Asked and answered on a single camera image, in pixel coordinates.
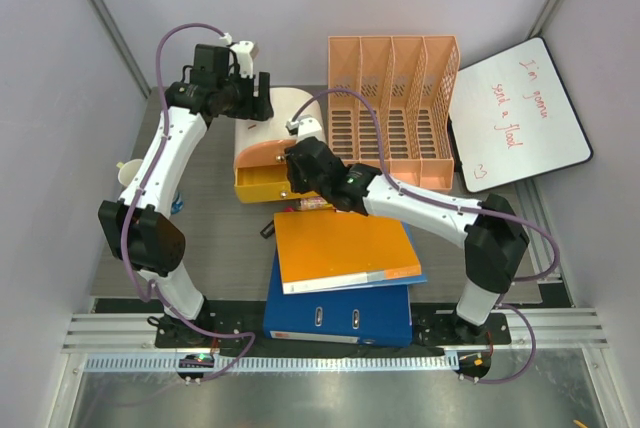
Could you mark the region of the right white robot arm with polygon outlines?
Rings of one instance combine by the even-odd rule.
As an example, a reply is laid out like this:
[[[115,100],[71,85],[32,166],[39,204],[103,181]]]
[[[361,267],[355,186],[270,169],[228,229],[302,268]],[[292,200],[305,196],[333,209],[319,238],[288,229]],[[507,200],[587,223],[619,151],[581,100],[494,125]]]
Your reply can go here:
[[[344,164],[315,137],[284,150],[294,192],[315,192],[335,208],[398,220],[445,239],[464,251],[466,282],[451,328],[472,343],[488,329],[487,319],[515,281],[529,245],[523,222],[510,203],[456,198],[408,185],[366,164]]]

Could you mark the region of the yellow cabinet drawer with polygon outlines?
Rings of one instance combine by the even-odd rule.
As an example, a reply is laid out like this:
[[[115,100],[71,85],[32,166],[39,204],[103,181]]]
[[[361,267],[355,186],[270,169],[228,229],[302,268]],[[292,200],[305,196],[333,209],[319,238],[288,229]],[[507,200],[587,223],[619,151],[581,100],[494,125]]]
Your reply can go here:
[[[295,200],[316,197],[313,191],[300,194],[292,191],[284,164],[238,168],[234,189],[245,204]]]

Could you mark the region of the white arched drawer cabinet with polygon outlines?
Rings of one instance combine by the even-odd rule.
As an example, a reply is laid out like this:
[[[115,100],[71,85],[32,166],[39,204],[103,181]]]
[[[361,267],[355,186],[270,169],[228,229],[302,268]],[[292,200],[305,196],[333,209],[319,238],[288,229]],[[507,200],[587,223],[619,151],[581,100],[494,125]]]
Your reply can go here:
[[[274,116],[267,121],[237,120],[234,136],[234,175],[238,168],[286,166],[284,150],[296,139],[286,129],[286,122],[312,95],[298,88],[278,87],[270,90]]]

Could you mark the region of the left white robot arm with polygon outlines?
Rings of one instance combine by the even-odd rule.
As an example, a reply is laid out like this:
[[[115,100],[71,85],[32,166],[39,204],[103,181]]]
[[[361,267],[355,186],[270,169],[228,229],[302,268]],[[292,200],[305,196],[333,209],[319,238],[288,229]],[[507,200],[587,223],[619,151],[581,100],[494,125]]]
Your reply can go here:
[[[193,72],[162,95],[158,129],[140,168],[119,198],[105,200],[98,218],[112,255],[120,259],[138,295],[156,294],[166,313],[181,319],[179,336],[190,346],[205,345],[213,333],[204,295],[183,262],[184,234],[171,222],[171,205],[188,161],[219,116],[263,122],[274,111],[270,76]]]

